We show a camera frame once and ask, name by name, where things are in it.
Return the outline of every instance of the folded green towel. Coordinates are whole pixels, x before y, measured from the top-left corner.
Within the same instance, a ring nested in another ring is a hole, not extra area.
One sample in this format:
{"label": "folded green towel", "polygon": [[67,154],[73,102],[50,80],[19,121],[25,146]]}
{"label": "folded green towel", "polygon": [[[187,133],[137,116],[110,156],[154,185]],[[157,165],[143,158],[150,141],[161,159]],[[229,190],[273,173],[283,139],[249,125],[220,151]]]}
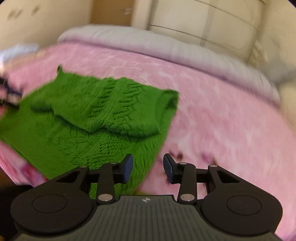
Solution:
{"label": "folded green towel", "polygon": [[132,194],[165,140],[177,102],[173,90],[59,69],[55,81],[26,97],[18,111],[6,112],[0,139],[49,179],[81,165],[120,162],[131,153],[131,179],[115,190]]}

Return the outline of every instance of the cabinet door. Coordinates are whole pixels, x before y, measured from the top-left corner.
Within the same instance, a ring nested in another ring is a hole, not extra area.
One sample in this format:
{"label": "cabinet door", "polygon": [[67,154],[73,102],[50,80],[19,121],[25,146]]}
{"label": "cabinet door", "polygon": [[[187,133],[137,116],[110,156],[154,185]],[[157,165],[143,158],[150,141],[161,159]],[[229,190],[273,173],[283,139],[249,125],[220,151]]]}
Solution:
{"label": "cabinet door", "polygon": [[134,0],[94,0],[91,23],[131,25]]}

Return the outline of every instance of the white logo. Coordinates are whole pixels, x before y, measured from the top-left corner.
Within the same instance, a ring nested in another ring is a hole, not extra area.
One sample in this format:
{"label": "white logo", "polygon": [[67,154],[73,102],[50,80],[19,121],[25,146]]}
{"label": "white logo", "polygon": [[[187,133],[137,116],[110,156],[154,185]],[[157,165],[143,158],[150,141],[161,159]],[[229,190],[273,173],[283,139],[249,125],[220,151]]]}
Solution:
{"label": "white logo", "polygon": [[148,202],[150,202],[150,201],[151,201],[151,199],[150,199],[150,198],[148,198],[148,197],[145,197],[145,198],[143,198],[143,199],[142,199],[142,201],[143,201],[143,202],[145,202],[145,203],[148,203]]}

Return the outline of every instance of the light blue cloth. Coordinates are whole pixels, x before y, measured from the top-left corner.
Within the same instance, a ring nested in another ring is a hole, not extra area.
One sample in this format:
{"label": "light blue cloth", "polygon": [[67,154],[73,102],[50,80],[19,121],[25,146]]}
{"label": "light blue cloth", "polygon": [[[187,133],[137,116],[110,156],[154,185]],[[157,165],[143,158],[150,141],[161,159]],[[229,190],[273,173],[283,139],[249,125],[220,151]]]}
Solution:
{"label": "light blue cloth", "polygon": [[15,57],[36,52],[38,49],[38,44],[17,44],[10,48],[0,50],[0,65]]}

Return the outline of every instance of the pink fabric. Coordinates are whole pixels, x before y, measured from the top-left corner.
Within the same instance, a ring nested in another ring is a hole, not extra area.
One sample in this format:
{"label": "pink fabric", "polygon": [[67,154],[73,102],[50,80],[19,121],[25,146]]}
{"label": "pink fabric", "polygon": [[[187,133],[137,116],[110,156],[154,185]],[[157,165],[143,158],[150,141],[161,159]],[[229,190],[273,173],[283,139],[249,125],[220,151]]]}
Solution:
{"label": "pink fabric", "polygon": [[[178,185],[168,184],[163,171],[165,153],[198,168],[207,168],[214,158],[218,165],[281,202],[284,214],[276,233],[284,240],[292,240],[296,233],[296,138],[272,105],[185,66],[80,43],[50,47],[46,57],[11,71],[11,84],[29,94],[54,79],[60,64],[68,72],[100,78],[128,77],[180,92],[178,111],[166,142],[139,192],[177,195]],[[4,144],[0,144],[0,151],[1,163],[11,164],[4,170],[13,180],[18,180],[28,164]],[[36,172],[33,176],[41,178]],[[199,187],[202,197],[205,190]]]}

